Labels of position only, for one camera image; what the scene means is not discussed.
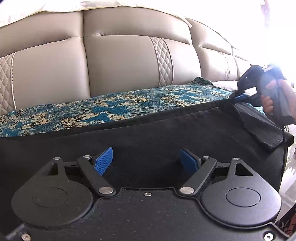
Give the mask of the operator right hand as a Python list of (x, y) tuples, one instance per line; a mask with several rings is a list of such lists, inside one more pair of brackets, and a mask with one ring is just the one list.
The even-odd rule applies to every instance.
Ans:
[[(292, 117), (293, 117), (293, 123), (295, 124), (296, 95), (295, 95), (295, 92), (293, 91), (293, 88), (286, 80), (283, 80), (283, 79), (272, 80), (266, 86), (266, 89), (274, 89), (274, 88), (281, 89), (285, 94), (285, 97), (288, 101), (288, 106), (290, 108), (290, 113), (292, 114)], [(264, 113), (270, 116), (273, 113), (273, 109), (274, 109), (273, 100), (271, 99), (270, 96), (264, 96), (264, 95), (261, 95), (260, 99), (261, 99)]]

